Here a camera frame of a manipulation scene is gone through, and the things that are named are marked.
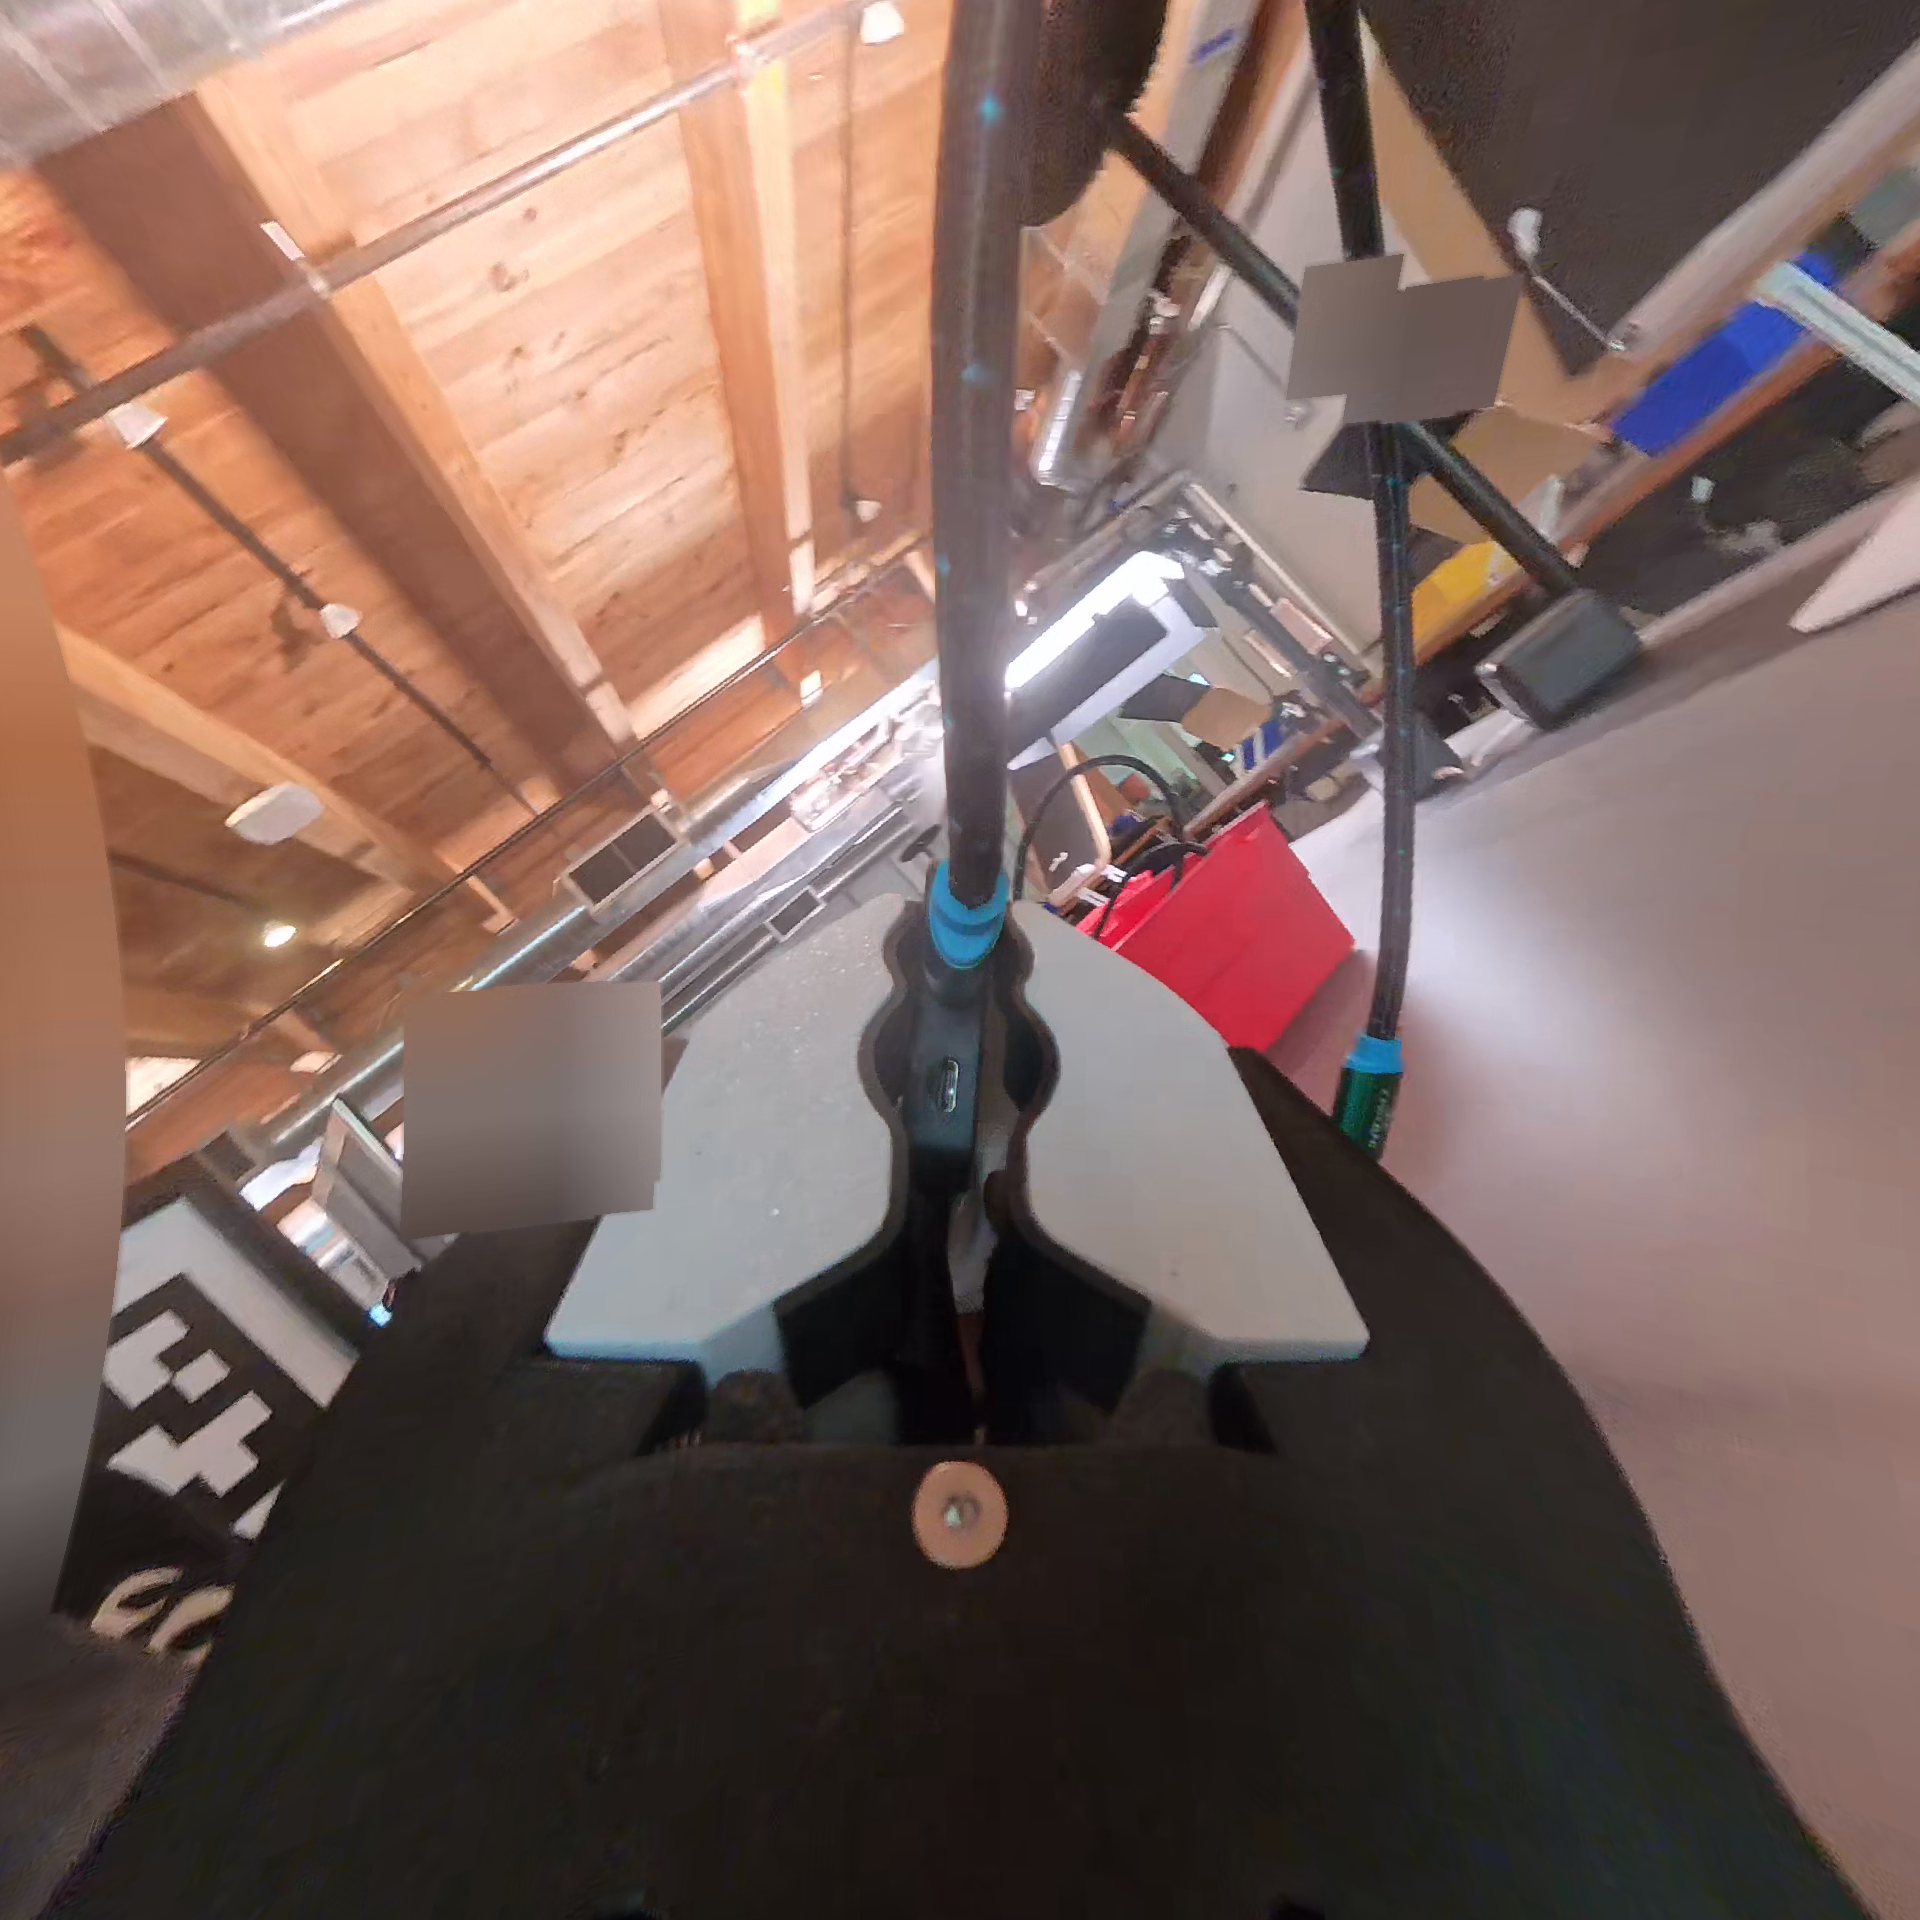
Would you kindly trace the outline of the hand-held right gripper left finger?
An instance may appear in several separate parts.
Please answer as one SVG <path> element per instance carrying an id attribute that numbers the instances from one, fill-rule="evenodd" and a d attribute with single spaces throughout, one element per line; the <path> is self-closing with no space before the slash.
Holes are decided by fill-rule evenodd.
<path id="1" fill-rule="evenodd" d="M 875 1242 L 896 1198 L 860 1049 L 896 993 L 884 946 L 906 911 L 850 911 L 692 1025 L 655 1205 L 600 1222 L 546 1325 L 554 1355 L 785 1366 L 780 1306 Z"/>

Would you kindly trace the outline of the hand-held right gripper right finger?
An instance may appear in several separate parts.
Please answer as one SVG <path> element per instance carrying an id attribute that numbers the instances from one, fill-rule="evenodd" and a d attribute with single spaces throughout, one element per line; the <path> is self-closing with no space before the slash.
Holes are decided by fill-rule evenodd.
<path id="1" fill-rule="evenodd" d="M 1039 903 L 1010 909 L 1054 1072 L 1022 1198 L 1041 1246 L 1118 1288 L 1126 1369 L 1356 1360 L 1368 1326 L 1227 1043 Z"/>

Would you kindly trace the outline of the small black hdmi adapter box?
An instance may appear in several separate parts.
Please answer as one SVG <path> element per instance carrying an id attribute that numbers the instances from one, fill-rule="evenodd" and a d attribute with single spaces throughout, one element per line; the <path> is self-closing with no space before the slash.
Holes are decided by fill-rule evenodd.
<path id="1" fill-rule="evenodd" d="M 1007 1121 L 998 963 L 920 966 L 907 1000 L 902 1121 L 910 1182 L 953 1201 L 976 1186 L 980 1150 Z"/>

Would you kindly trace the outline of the red plastic bin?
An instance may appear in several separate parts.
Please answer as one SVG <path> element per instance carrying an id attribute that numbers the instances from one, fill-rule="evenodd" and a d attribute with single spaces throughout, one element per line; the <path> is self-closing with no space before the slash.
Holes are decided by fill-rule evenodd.
<path id="1" fill-rule="evenodd" d="M 1214 832 L 1180 872 L 1128 881 L 1079 929 L 1252 1051 L 1274 1049 L 1354 952 L 1264 807 Z"/>

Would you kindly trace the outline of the ceiling air vent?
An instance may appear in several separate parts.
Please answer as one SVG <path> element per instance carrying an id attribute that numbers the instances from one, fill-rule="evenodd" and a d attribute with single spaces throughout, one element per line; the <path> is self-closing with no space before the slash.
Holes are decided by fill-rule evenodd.
<path id="1" fill-rule="evenodd" d="M 566 867 L 563 885 L 587 909 L 602 909 L 631 882 L 683 851 L 683 841 L 655 815 L 639 817 L 609 841 Z"/>

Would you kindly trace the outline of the led light panel on stand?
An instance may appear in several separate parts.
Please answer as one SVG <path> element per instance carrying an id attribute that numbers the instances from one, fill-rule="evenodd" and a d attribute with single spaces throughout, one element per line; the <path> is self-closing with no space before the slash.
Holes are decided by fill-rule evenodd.
<path id="1" fill-rule="evenodd" d="M 1186 570 L 1139 552 L 1083 593 L 1004 674 L 1010 765 L 1079 736 L 1217 634 Z"/>

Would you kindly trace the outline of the framed black-white marker sign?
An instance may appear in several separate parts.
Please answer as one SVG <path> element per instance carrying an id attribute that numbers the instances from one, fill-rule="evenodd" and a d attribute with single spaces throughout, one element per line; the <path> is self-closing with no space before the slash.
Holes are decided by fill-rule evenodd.
<path id="1" fill-rule="evenodd" d="M 128 1193 L 92 1461 L 252 1547 L 374 1333 L 241 1195 L 169 1169 Z"/>

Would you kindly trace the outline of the small yellow box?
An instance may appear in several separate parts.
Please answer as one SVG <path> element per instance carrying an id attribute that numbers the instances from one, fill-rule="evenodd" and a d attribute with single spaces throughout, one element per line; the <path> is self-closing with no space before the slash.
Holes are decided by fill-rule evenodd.
<path id="1" fill-rule="evenodd" d="M 1519 567 L 1497 543 L 1463 545 L 1438 562 L 1414 590 L 1411 608 L 1418 634 L 1450 625 L 1515 577 Z"/>

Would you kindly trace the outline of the person's dark printed shirt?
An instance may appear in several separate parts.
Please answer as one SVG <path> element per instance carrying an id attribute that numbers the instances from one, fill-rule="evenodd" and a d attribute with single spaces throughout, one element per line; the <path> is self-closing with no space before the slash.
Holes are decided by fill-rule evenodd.
<path id="1" fill-rule="evenodd" d="M 100 1641 L 200 1670 L 255 1559 L 256 1539 L 147 1482 L 90 1479 L 56 1584 L 56 1616 Z"/>

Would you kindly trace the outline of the black stand with round disc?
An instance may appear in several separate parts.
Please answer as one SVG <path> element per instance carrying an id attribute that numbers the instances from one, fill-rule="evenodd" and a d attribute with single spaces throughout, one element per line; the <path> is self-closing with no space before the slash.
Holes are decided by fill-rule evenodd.
<path id="1" fill-rule="evenodd" d="M 1170 159 L 1132 118 L 1161 49 L 1167 18 L 1167 6 L 1050 8 L 1041 98 L 1051 139 L 1028 165 L 1027 213 L 1033 225 L 1057 217 L 1086 193 L 1105 159 L 1116 153 L 1217 254 L 1230 277 L 1296 330 L 1300 288 L 1247 229 L 1236 227 L 1198 176 Z M 1315 67 L 1330 73 L 1322 87 L 1323 104 L 1336 110 L 1328 159 L 1334 165 L 1346 162 L 1358 179 L 1356 189 L 1340 185 L 1336 200 L 1356 202 L 1361 217 L 1376 225 L 1376 157 L 1372 118 L 1363 101 L 1358 8 L 1310 6 L 1308 24 Z M 1560 546 L 1542 535 L 1473 461 L 1430 431 L 1426 417 L 1406 417 L 1393 423 L 1391 432 L 1402 465 L 1436 481 L 1543 593 L 1567 598 L 1580 590 L 1578 573 Z"/>

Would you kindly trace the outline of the large wood-rimmed black board on stand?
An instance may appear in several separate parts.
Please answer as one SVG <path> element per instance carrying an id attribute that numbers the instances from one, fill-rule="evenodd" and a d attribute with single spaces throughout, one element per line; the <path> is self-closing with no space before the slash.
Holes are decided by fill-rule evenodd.
<path id="1" fill-rule="evenodd" d="M 1491 237 L 1543 215 L 1620 409 L 1915 153 L 1915 3 L 1363 6 L 1393 82 Z"/>

